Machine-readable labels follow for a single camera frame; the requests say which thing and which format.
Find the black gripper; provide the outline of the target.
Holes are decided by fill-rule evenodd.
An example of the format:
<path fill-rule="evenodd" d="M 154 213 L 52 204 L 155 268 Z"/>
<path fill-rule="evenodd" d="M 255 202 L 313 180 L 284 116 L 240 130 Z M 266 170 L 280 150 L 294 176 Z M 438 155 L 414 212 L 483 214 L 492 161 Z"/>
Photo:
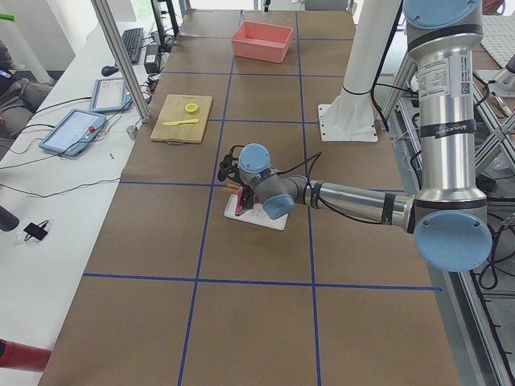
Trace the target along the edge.
<path fill-rule="evenodd" d="M 240 205 L 242 209 L 253 209 L 254 205 L 259 202 L 253 189 L 246 185 L 241 187 Z"/>

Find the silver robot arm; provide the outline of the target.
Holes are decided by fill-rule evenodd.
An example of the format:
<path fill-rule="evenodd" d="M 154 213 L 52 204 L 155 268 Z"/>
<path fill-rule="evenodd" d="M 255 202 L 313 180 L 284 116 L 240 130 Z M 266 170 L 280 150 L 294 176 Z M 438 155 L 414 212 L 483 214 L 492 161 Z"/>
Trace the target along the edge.
<path fill-rule="evenodd" d="M 414 236 L 419 255 L 437 269 L 463 272 L 482 265 L 492 249 L 487 199 L 476 186 L 476 120 L 472 51 L 481 41 L 478 1 L 372 1 L 362 10 L 341 94 L 321 105 L 325 141 L 366 141 L 368 93 L 387 49 L 394 11 L 407 21 L 407 55 L 417 68 L 420 169 L 409 169 L 421 185 L 411 197 L 347 187 L 309 175 L 289 176 L 271 165 L 263 145 L 248 144 L 235 169 L 235 212 L 256 203 L 273 220 L 299 204 L 328 209 L 366 224 L 395 225 Z"/>

